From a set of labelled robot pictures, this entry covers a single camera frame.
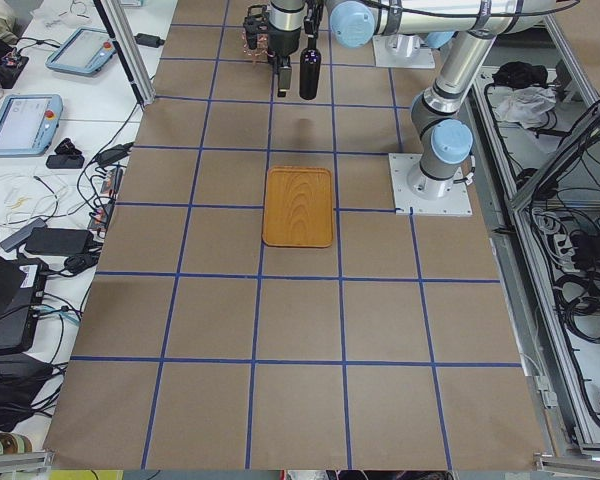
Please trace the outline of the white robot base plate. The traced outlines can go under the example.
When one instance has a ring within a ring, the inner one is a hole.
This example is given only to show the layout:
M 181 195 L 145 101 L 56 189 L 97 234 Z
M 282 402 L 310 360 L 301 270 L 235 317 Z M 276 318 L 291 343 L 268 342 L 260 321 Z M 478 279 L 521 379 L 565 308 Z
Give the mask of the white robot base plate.
M 420 169 L 421 154 L 389 154 L 394 211 L 397 215 L 470 217 L 468 188 L 457 168 L 452 179 L 433 180 Z

